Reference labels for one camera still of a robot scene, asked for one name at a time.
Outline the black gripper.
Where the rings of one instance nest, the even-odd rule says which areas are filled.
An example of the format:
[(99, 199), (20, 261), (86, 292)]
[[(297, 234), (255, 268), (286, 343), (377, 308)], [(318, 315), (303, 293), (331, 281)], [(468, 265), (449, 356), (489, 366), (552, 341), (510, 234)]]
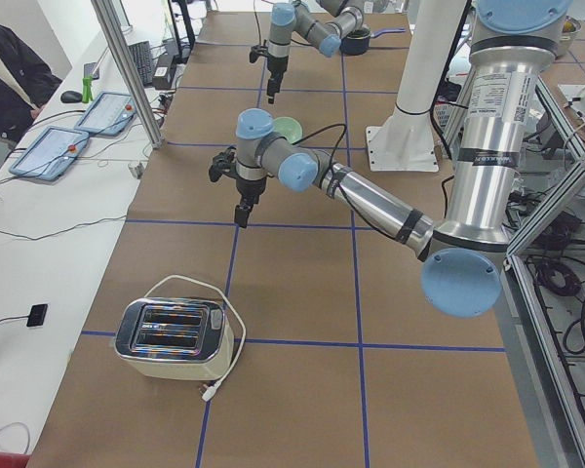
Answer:
[(240, 194), (240, 201), (235, 206), (234, 223), (240, 228), (248, 227), (250, 215), (266, 189), (266, 182), (266, 177), (255, 180), (236, 177), (236, 189)]
[(288, 69), (289, 57), (275, 57), (272, 55), (267, 56), (267, 69), (270, 73), (270, 77), (267, 83), (267, 102), (269, 104), (275, 103), (276, 95), (281, 90), (281, 84), (284, 75)]

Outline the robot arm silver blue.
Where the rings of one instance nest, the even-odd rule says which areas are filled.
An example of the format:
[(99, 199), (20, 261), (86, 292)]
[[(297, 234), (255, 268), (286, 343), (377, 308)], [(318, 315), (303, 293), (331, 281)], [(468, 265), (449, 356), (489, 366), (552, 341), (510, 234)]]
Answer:
[(250, 53), (250, 62), (266, 57), (270, 73), (266, 94), (270, 104), (281, 90), (294, 33), (330, 58), (339, 49), (341, 40), (364, 23), (364, 1), (319, 1), (319, 5), (331, 14), (332, 20), (322, 23), (315, 19), (303, 1), (278, 2), (272, 7), (269, 36)]
[[(443, 220), (432, 220), (327, 153), (289, 143), (268, 112), (251, 108), (239, 115), (236, 128), (236, 224), (247, 224), (269, 176), (296, 192), (318, 187), (415, 252), (423, 262), (421, 287), (436, 308), (456, 317), (487, 312), (501, 292), (499, 269), (508, 247), (501, 225), (527, 114), (540, 73), (555, 59), (568, 7), (566, 1), (476, 4), (472, 88)], [(368, 130), (374, 170), (436, 170), (430, 118), (467, 11), (463, 1), (421, 3), (394, 112)]]

